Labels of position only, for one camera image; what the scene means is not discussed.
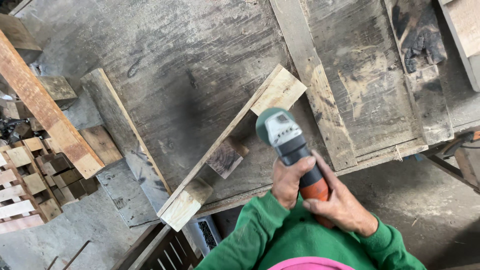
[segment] green sleeve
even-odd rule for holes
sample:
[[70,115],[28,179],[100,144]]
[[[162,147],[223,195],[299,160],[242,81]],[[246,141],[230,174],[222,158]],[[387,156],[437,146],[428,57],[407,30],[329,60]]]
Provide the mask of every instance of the green sleeve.
[[370,237],[359,236],[367,254],[379,270],[412,269],[426,270],[425,266],[411,255],[403,244],[402,234],[390,225],[383,224],[377,216],[378,229]]
[[262,198],[252,198],[240,212],[235,230],[196,269],[253,268],[289,213],[270,191]]

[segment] person's left hand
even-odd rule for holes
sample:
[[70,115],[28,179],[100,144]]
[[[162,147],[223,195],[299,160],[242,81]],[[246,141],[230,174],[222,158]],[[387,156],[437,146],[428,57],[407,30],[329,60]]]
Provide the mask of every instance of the person's left hand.
[[304,157],[291,166],[285,166],[280,158],[273,163],[273,186],[271,193],[278,202],[290,210],[297,203],[300,177],[315,166],[316,159]]

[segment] green grinding disc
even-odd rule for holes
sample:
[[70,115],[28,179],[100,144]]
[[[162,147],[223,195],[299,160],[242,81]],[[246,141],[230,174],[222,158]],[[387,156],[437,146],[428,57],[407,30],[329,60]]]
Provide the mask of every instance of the green grinding disc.
[[271,144],[270,144],[270,141],[268,140],[268,132],[267,132],[267,128],[265,127],[265,121],[268,119],[268,117],[274,115],[279,111],[285,112],[293,121],[295,121],[295,118],[293,118],[293,115],[289,113],[286,109],[273,107],[273,108],[268,108],[264,110],[262,113],[260,113],[260,115],[257,118],[257,123],[255,124],[255,130],[257,131],[258,137],[268,145],[271,145]]

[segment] hand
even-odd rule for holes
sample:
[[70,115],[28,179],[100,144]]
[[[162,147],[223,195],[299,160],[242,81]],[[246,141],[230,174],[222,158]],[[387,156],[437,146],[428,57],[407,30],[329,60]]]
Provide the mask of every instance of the hand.
[[285,166],[280,158],[273,163],[273,186],[271,193],[286,209],[292,209],[297,203],[300,177],[315,166],[315,158],[304,157],[291,166]]
[[314,214],[328,218],[344,231],[356,232],[363,237],[374,234],[378,228],[378,220],[357,201],[324,159],[315,151],[312,151],[312,154],[332,194],[328,201],[306,199],[303,201],[303,207]]

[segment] person's right hand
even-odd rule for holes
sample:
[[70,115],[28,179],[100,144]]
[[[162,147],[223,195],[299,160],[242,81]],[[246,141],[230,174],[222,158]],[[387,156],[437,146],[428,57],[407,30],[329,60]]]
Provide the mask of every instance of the person's right hand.
[[317,165],[332,194],[328,201],[306,199],[303,207],[313,214],[328,218],[344,231],[356,232],[363,237],[374,234],[378,228],[377,219],[357,201],[317,152],[312,151],[312,155],[317,159]]

